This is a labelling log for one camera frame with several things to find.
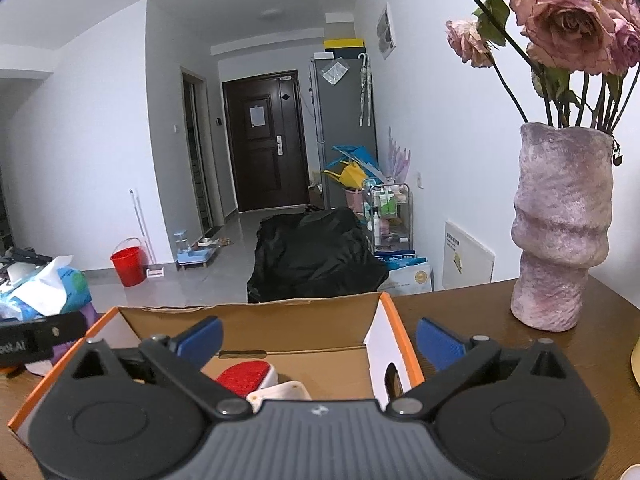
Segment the black bag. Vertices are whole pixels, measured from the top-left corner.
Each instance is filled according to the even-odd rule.
[[[263,303],[361,294],[388,276],[350,209],[281,214],[260,223],[247,297]]]

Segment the white wall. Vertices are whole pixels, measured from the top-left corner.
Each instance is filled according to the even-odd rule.
[[[320,42],[289,46],[284,48],[264,48],[250,54],[225,56],[218,61],[220,81],[233,81],[245,77],[275,72],[298,71],[300,97],[302,103],[302,120],[305,129],[306,160],[309,166],[309,177],[313,171],[320,170],[318,146],[316,144],[316,123],[313,105],[309,95],[309,60],[314,52],[324,52]]]
[[[0,44],[0,77],[46,79],[60,54],[34,46]]]
[[[111,267],[114,247],[140,234],[133,188],[156,257],[172,261],[151,152],[145,20],[146,0],[110,16],[60,50],[47,80],[2,100],[0,164],[18,245],[73,254],[83,270]]]
[[[209,89],[211,137],[202,131],[203,158],[212,197],[219,194],[225,215],[236,208],[222,118],[218,67],[207,46],[170,15],[148,3],[146,15],[146,95],[158,191],[167,233],[187,229],[190,240],[202,236],[193,191],[184,122],[182,69],[204,78]]]
[[[376,23],[390,4],[398,47],[383,60]],[[447,20],[470,18],[471,0],[357,0],[356,33],[370,46],[376,124],[391,126],[398,143],[412,150],[409,184],[414,188],[416,250],[428,256],[442,283],[444,224],[451,220],[495,252],[494,281],[518,275],[520,250],[511,240],[513,197],[518,183],[522,119],[493,70],[462,65],[446,40]],[[518,35],[513,17],[510,32]],[[497,63],[519,97],[529,121],[545,121],[542,101],[527,65],[506,47]],[[618,125],[625,162],[616,168],[610,255],[593,274],[640,305],[640,92]],[[380,159],[387,153],[379,138]],[[417,189],[416,172],[425,189]]]

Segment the ceramic vase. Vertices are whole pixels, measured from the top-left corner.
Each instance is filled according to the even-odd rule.
[[[612,138],[590,128],[524,124],[511,237],[522,249],[511,311],[524,324],[573,328],[589,268],[609,253]]]

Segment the pink rose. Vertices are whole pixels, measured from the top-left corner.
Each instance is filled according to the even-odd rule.
[[[448,21],[446,25],[449,46],[462,58],[463,63],[471,60],[471,66],[474,67],[494,65],[489,47],[478,33],[477,25],[474,22],[469,20]]]
[[[640,62],[640,34],[624,18],[615,18],[616,35],[611,45],[611,69],[616,75],[624,75],[627,70]]]
[[[624,18],[640,27],[640,4],[638,0],[598,0],[612,18]]]
[[[615,25],[596,0],[510,0],[531,59],[588,74],[608,72]]]

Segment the flower stem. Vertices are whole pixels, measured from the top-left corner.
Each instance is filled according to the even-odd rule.
[[[624,78],[620,79],[620,93],[618,94],[618,98],[613,103],[613,110],[611,111],[611,115],[609,116],[609,120],[604,123],[604,131],[613,137],[613,119],[616,118],[616,114],[618,113],[618,107],[620,106],[620,100],[622,99],[622,85],[624,84]]]
[[[598,129],[603,132],[607,131],[607,124],[609,123],[609,116],[611,114],[611,107],[613,106],[613,94],[609,92],[609,101],[607,102],[607,111],[604,113],[604,118],[601,123],[598,124]]]
[[[543,99],[545,100],[546,123],[549,126],[553,126],[554,125],[554,120],[553,120],[553,117],[551,116],[551,105],[549,104],[549,94],[546,91],[545,66],[544,65],[539,65],[539,67],[540,67],[540,72],[542,72],[542,74],[539,75],[539,78],[540,78],[540,86],[542,86]]]
[[[604,92],[607,88],[607,80],[605,76],[602,75],[602,86],[600,87],[600,94],[598,95],[598,102],[596,107],[593,109],[591,114],[591,127],[595,128],[598,124],[598,118],[602,113],[602,109],[604,108]]]
[[[629,89],[629,93],[626,95],[625,103],[622,105],[622,108],[620,109],[620,113],[618,114],[618,118],[616,119],[616,122],[613,123],[613,126],[611,127],[611,133],[613,133],[613,130],[616,128],[616,126],[618,126],[618,123],[620,122],[622,114],[625,112],[626,104],[629,102],[631,93],[634,91],[634,88],[636,87],[636,83],[638,82],[638,75],[640,75],[640,64],[638,65],[638,70],[636,70],[636,76],[634,77],[634,80],[631,83],[631,88]]]
[[[491,24],[498,29],[498,31],[504,36],[504,38],[509,42],[509,44],[516,50],[519,56],[522,59],[524,59],[524,61],[526,61],[527,64],[533,69],[533,72],[535,72],[538,76],[540,76],[541,75],[540,69],[537,67],[537,65],[533,63],[533,61],[529,58],[529,56],[527,56],[527,54],[525,54],[525,52],[520,47],[520,45],[516,43],[516,41],[509,34],[507,34],[507,31],[504,30],[504,27],[500,24],[500,22],[495,19],[495,16],[491,13],[489,9],[487,9],[486,5],[482,3],[482,0],[473,0],[473,1],[476,3],[478,7],[482,9],[482,12],[486,14]]]
[[[556,105],[556,110],[558,110],[558,128],[569,127],[569,121],[566,120],[564,110],[562,109],[562,103],[554,101],[554,104]]]
[[[582,116],[584,115],[584,109],[587,107],[587,90],[589,89],[589,74],[584,73],[584,82],[582,83],[582,96],[580,97],[580,111],[578,111],[578,118],[575,121],[576,126],[582,124]]]
[[[522,110],[520,103],[518,102],[518,100],[516,99],[516,96],[513,94],[513,92],[509,88],[509,85],[507,85],[507,82],[502,77],[500,70],[498,70],[498,66],[495,63],[493,56],[492,56],[492,61],[494,62],[495,73],[497,73],[498,78],[500,78],[500,82],[502,83],[502,86],[504,86],[504,89],[507,91],[507,94],[509,94],[509,96],[511,97],[511,100],[516,105],[516,108],[518,109],[518,111],[520,112],[520,115],[522,116],[522,120],[528,123],[529,121],[527,120],[527,116],[524,114],[524,111]]]

